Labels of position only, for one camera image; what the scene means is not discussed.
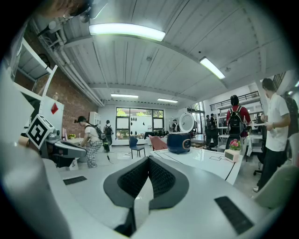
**brick wall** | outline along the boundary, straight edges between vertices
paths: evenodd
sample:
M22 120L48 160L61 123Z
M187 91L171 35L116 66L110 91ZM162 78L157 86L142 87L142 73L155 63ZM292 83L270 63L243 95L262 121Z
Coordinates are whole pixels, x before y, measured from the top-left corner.
M46 54L51 63L51 69L55 65L54 61L47 54L46 50L38 41L36 35L30 30L26 29L25 40L32 47L37 54ZM30 80L23 75L16 77L15 82L21 84L25 88L32 89L33 85L30 84ZM38 93L42 87L46 84L48 77L45 76L38 80L36 84L35 93ZM83 115L89 119L89 112L98 112L98 106L94 104L80 89L61 71L58 67L54 77L49 85L47 96L52 98L55 93L58 93L58 102L64 104L64 114L62 118L62 127L66 128L67 134L81 133L81 137L84 136L84 128L79 124L75 124L74 120L78 116Z

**railing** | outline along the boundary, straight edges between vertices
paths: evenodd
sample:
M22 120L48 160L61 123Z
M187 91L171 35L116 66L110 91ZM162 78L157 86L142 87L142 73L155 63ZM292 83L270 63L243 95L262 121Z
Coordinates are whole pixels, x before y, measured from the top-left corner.
M252 93L248 93L246 95L238 96L238 99L239 99L239 101L242 101L242 100L248 100L248 99L259 97L259 96L260 95L259 95L258 91L255 91L255 92L252 92ZM218 108L218 107L229 106L229 105L231 105L230 104L230 99L224 100L222 102L218 102L218 103L215 103L215 104L211 104L210 107L211 107L211 111L213 111L213 110L216 110L216 108Z
M280 74L276 74L273 78L273 84L274 84L274 89L277 91L280 84L282 83L282 80L285 77L285 72L280 73Z

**white ceiling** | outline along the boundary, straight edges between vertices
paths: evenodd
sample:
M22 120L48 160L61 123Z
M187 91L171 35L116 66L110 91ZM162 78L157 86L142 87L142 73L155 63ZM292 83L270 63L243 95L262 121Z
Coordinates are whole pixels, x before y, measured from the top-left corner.
M78 18L64 25L65 52L86 83L109 104L118 103L110 94L119 92L138 94L132 101L140 104L175 99L181 108L294 66L273 21L247 1L109 0L90 25L111 22L143 25L166 36L162 42L90 36L89 23ZM200 65L204 56L226 78L219 80Z

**blue chair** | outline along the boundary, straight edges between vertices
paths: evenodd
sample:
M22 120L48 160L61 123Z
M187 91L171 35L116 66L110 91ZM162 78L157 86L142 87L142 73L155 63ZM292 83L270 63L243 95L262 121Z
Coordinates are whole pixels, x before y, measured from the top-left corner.
M144 146L137 146L137 142L138 142L137 138L135 138L134 136L129 136L129 147L131 149L132 159L133 159L133 150L137 150L137 156L139 153L139 157L141 157L140 150L144 150L144 156L145 156Z

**rice cooker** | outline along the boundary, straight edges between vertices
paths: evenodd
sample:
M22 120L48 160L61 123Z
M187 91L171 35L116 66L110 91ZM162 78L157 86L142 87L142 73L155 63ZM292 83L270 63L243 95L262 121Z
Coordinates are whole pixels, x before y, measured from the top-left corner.
M190 113L184 113L179 119L181 132L169 133L167 136L168 150L173 153L189 152L191 148L190 131L194 127L194 118Z

